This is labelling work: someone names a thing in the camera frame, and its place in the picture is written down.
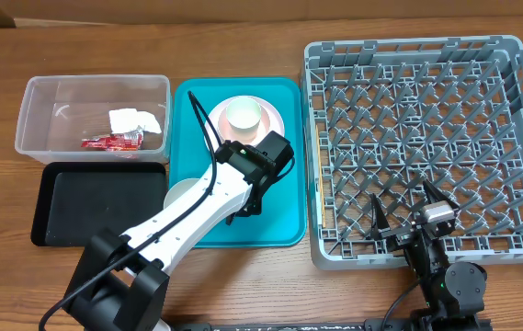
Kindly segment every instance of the blue tray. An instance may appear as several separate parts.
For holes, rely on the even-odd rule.
[[[229,97],[248,95],[271,103],[283,118],[286,139],[296,164],[263,197],[260,215],[237,217],[232,225],[219,223],[196,247],[269,247],[296,245],[306,232],[306,190],[300,89],[287,78],[192,79],[177,88],[171,130],[169,187],[186,178],[199,178],[210,165],[194,110],[192,91],[207,112]]]

